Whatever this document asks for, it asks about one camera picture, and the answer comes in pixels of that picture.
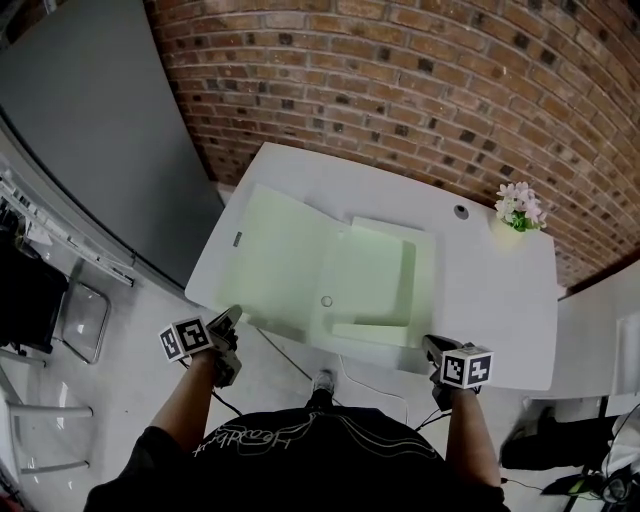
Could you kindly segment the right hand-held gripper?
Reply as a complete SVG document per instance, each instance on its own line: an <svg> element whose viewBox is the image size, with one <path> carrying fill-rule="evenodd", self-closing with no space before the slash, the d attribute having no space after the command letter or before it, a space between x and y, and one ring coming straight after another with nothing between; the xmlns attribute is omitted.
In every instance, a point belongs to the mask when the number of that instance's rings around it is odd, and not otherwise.
<svg viewBox="0 0 640 512"><path fill-rule="evenodd" d="M452 408L454 390L471 389L475 394L490 382L494 352L471 343L434 334L426 334L422 348L427 360L435 367L430 377L433 397L440 409Z"/></svg>

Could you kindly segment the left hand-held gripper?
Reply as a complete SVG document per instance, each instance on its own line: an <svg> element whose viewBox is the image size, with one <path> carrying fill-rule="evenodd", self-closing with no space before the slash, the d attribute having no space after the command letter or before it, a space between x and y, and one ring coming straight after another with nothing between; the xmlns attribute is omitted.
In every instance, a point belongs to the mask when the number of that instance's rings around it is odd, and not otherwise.
<svg viewBox="0 0 640 512"><path fill-rule="evenodd" d="M238 337L235 331L242 313L239 305L233 305L209 323L201 316L170 323L158 334L167 360L183 361L194 354L212 351L216 368L214 387L229 387L242 368L236 354Z"/></svg>

